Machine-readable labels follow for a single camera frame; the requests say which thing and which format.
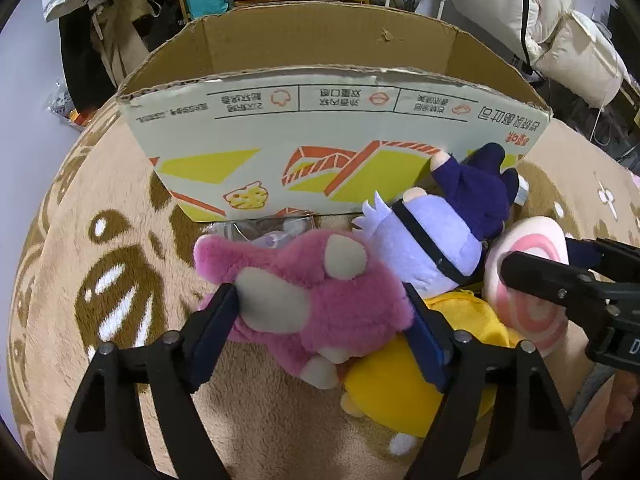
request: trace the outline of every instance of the yellow fabric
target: yellow fabric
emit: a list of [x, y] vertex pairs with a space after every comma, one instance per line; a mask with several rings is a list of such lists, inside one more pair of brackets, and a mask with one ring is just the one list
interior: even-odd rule
[[[484, 343], [512, 348], [519, 340], [517, 334], [508, 332], [488, 303], [470, 292], [448, 292], [424, 303], [441, 312], [455, 330], [468, 330]], [[344, 386], [353, 404], [367, 416], [414, 436], [427, 434], [442, 400], [442, 394], [422, 378], [404, 335], [356, 362]], [[478, 417], [488, 412], [494, 401], [495, 387], [488, 386]]]

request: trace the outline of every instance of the pink stuffed animal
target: pink stuffed animal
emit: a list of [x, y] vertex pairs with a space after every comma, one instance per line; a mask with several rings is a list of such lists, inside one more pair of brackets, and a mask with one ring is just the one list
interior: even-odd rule
[[194, 260], [206, 280], [238, 289], [230, 339], [263, 343], [318, 388], [338, 383], [336, 364], [382, 348], [413, 321], [402, 283], [351, 234], [313, 230], [282, 249], [205, 235]]

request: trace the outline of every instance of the cardboard box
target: cardboard box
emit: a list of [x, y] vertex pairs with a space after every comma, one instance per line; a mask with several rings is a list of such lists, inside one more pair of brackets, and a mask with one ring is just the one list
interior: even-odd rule
[[118, 102], [195, 221], [354, 212], [376, 190], [391, 202], [438, 150], [462, 159], [499, 142], [516, 165], [551, 117], [455, 27], [320, 2], [190, 23]]

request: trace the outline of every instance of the blanket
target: blanket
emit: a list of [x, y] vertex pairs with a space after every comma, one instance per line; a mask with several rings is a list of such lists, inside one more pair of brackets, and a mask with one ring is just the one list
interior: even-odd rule
[[[514, 219], [547, 215], [576, 238], [605, 236], [640, 245], [640, 194], [630, 175], [565, 124], [552, 121], [518, 170], [530, 195]], [[349, 220], [327, 217], [320, 224], [347, 229]], [[206, 227], [182, 213], [114, 102], [107, 103], [42, 201], [12, 296], [12, 406], [24, 449], [47, 476], [98, 342], [148, 344], [165, 330], [179, 329], [212, 291], [192, 260]], [[567, 407], [593, 367], [584, 357], [585, 343], [582, 330], [570, 324], [565, 340], [546, 358]], [[391, 456], [392, 432], [351, 418], [339, 401], [339, 389], [316, 390], [284, 373], [261, 346], [232, 342], [212, 380], [194, 395], [204, 427], [235, 479], [402, 478], [415, 453]], [[141, 405], [156, 464], [174, 474], [148, 388], [141, 388]], [[601, 418], [595, 420], [602, 425]], [[466, 470], [478, 463], [487, 427], [485, 417]]]

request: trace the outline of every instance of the black headband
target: black headband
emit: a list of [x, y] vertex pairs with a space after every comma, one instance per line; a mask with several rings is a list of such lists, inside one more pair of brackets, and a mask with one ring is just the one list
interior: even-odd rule
[[442, 254], [442, 251], [438, 248], [436, 243], [427, 234], [420, 222], [418, 222], [411, 212], [406, 208], [402, 199], [398, 200], [392, 206], [393, 212], [402, 222], [402, 225], [409, 231], [409, 234], [414, 237], [414, 240], [418, 242], [418, 245], [422, 250], [427, 253], [433, 262], [438, 267], [438, 270], [444, 274], [450, 280], [456, 282], [458, 285], [468, 285], [475, 280], [470, 280], [472, 276], [465, 276], [458, 270], [458, 268], [452, 264], [447, 257]]

